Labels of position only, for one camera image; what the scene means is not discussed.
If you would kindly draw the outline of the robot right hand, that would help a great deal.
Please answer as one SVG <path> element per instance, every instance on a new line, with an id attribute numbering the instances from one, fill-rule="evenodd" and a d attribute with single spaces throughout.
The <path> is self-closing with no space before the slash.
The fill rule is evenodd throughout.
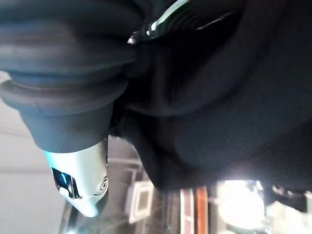
<path id="1" fill-rule="evenodd" d="M 232 32 L 242 0 L 3 0 L 0 97 L 55 185 L 95 217 L 109 190 L 107 139 L 130 115 L 182 114 L 177 87 Z"/>

